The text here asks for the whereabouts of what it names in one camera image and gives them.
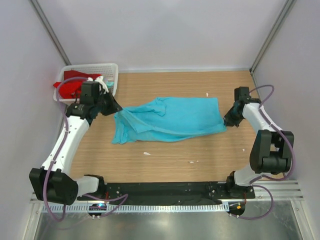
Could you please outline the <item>blue t shirt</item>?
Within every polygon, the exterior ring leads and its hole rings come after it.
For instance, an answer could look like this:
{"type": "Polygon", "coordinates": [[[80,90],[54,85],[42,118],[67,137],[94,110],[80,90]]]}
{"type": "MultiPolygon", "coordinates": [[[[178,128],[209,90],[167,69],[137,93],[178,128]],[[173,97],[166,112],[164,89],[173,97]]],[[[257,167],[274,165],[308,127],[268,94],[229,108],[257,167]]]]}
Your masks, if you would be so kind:
{"type": "Polygon", "coordinates": [[[157,97],[114,115],[113,144],[178,142],[226,131],[216,97],[157,97]]]}

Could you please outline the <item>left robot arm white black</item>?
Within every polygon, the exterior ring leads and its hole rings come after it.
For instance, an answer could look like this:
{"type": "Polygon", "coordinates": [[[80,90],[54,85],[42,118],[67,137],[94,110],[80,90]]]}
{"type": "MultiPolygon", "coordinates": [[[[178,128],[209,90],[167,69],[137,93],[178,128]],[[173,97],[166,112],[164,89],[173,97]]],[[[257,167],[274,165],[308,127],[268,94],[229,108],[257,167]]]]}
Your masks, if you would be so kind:
{"type": "Polygon", "coordinates": [[[78,146],[97,115],[109,116],[121,110],[103,80],[83,79],[78,100],[62,110],[63,129],[51,153],[40,168],[32,168],[29,173],[38,200],[70,206],[86,194],[95,200],[105,196],[102,176],[87,174],[72,179],[69,174],[78,146]]]}

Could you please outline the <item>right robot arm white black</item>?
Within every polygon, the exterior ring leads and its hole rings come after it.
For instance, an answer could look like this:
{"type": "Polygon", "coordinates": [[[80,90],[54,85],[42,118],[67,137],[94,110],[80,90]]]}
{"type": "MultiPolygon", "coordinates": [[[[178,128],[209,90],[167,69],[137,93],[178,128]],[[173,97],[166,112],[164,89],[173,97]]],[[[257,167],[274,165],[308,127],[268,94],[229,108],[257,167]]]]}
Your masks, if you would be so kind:
{"type": "Polygon", "coordinates": [[[239,127],[242,120],[247,120],[256,133],[249,164],[233,171],[226,179],[225,192],[231,198],[243,197],[261,178],[271,180],[278,174],[289,176],[295,166],[294,134],[277,126],[263,104],[251,96],[248,87],[235,88],[233,106],[223,118],[227,127],[239,127]]]}

